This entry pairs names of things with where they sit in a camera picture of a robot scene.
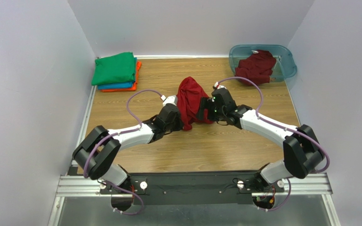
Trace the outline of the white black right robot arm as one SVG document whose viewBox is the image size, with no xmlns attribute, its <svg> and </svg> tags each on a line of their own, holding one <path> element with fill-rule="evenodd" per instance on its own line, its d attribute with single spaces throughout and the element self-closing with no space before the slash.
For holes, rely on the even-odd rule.
<svg viewBox="0 0 362 226">
<path fill-rule="evenodd" d="M 260 114 L 250 106 L 237 105 L 224 87 L 215 89 L 211 97 L 200 99 L 197 118 L 204 117 L 254 132 L 282 148 L 281 160 L 264 165 L 249 180 L 250 186 L 257 191 L 263 191 L 285 178 L 306 178 L 325 159 L 325 153 L 318 147 L 311 127 L 284 124 Z"/>
</svg>

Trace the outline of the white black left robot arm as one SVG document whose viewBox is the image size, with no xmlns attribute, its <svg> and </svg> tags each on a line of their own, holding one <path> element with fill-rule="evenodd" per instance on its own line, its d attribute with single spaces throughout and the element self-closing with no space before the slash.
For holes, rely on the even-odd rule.
<svg viewBox="0 0 362 226">
<path fill-rule="evenodd" d="M 183 122 L 178 107 L 166 104 L 159 114 L 140 125 L 124 129 L 106 129 L 96 126 L 77 146 L 72 157 L 87 178 L 101 179 L 123 189 L 131 187 L 129 173 L 113 161 L 119 151 L 136 145 L 156 142 L 173 131 L 182 130 Z"/>
</svg>

